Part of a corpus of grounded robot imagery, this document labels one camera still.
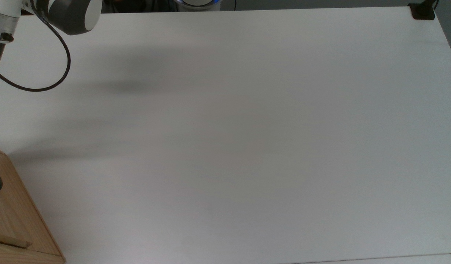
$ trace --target wooden plank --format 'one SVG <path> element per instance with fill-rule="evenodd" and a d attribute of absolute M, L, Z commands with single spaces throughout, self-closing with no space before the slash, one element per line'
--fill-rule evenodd
<path fill-rule="evenodd" d="M 63 264 L 61 256 L 0 244 L 0 264 Z"/>
<path fill-rule="evenodd" d="M 12 162 L 2 152 L 0 152 L 0 175 L 4 183 L 0 199 L 6 202 L 19 219 L 22 225 L 19 231 L 28 232 L 30 241 L 33 243 L 28 249 L 61 256 L 58 246 L 41 219 Z"/>
<path fill-rule="evenodd" d="M 32 244 L 32 238 L 23 224 L 25 219 L 21 219 L 9 205 L 10 197 L 6 195 L 8 190 L 6 185 L 0 191 L 0 243 L 27 248 Z"/>

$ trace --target white tabletop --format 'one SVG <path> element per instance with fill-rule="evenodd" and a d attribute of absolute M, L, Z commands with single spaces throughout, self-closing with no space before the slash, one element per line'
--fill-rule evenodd
<path fill-rule="evenodd" d="M 1 62 L 57 80 L 23 17 Z M 0 81 L 11 154 L 68 264 L 451 253 L 451 50 L 408 7 L 102 15 L 67 80 Z"/>

